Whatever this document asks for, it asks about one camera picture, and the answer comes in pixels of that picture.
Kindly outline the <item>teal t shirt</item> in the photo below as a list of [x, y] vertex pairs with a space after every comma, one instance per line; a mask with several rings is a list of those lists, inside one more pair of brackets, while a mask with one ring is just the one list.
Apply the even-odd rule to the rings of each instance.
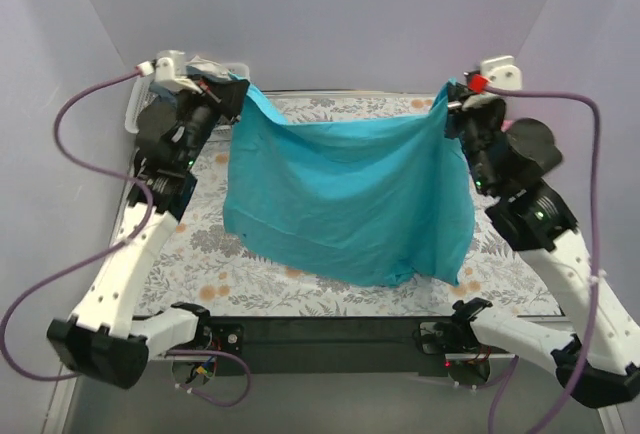
[[456, 284], [475, 214], [448, 97], [425, 114], [293, 123], [251, 87], [230, 145], [225, 231], [276, 263], [358, 286]]

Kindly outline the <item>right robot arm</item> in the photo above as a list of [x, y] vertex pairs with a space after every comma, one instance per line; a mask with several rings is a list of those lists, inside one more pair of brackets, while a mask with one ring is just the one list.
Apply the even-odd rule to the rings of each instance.
[[562, 161], [551, 130], [524, 118], [502, 127], [508, 92], [474, 73], [449, 82], [445, 135], [461, 143], [479, 194], [496, 199], [485, 211], [497, 233], [531, 267], [558, 303], [572, 331], [500, 312], [488, 300], [453, 305], [442, 323], [453, 349], [481, 345], [511, 352], [553, 374], [580, 404], [594, 409], [639, 394], [639, 326], [600, 274], [562, 197], [544, 180]]

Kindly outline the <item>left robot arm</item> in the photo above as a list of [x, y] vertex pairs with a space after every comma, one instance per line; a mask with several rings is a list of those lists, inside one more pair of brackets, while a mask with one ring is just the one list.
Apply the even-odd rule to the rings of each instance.
[[134, 178], [114, 252], [104, 258], [88, 292], [47, 338], [71, 371], [129, 389], [147, 363], [174, 348], [205, 352], [213, 340], [209, 311], [179, 302], [136, 319], [145, 280], [175, 233], [194, 193], [193, 165], [220, 120], [241, 114], [250, 83], [188, 76], [137, 117]]

